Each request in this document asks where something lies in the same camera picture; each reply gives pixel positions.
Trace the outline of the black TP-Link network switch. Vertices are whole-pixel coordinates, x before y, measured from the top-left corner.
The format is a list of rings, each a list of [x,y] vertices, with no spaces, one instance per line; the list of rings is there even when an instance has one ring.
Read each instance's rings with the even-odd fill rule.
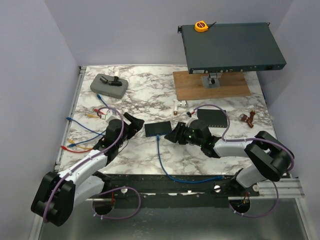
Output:
[[[198,109],[197,117],[210,128],[226,128],[228,126],[226,115],[219,109]]]

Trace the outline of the red-brown handle tool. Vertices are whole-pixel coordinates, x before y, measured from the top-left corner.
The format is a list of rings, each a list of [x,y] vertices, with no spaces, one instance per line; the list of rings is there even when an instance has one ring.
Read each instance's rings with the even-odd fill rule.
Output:
[[[253,128],[254,127],[254,124],[253,124],[253,120],[254,120],[254,116],[256,115],[256,112],[254,110],[252,110],[248,115],[242,113],[240,116],[239,116],[239,119],[241,122],[244,122],[244,123],[247,123],[247,125],[250,127],[250,128]]]

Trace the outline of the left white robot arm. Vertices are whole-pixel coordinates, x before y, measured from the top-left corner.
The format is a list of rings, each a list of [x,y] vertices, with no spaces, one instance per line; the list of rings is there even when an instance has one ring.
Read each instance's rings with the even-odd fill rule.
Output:
[[[109,120],[102,138],[86,157],[63,171],[50,171],[43,176],[30,210],[44,222],[59,227],[67,221],[76,205],[94,195],[107,197],[111,185],[98,171],[115,159],[121,145],[134,137],[144,123],[127,112]]]

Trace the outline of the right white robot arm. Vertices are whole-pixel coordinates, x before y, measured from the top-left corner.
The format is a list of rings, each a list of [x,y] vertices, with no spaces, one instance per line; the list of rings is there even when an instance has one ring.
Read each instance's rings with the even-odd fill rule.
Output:
[[[258,182],[278,182],[292,166],[294,156],[290,150],[266,131],[247,139],[223,139],[212,135],[204,121],[195,119],[178,122],[164,138],[180,145],[195,145],[209,158],[243,157],[252,164],[239,170],[230,183],[230,191],[241,196]]]

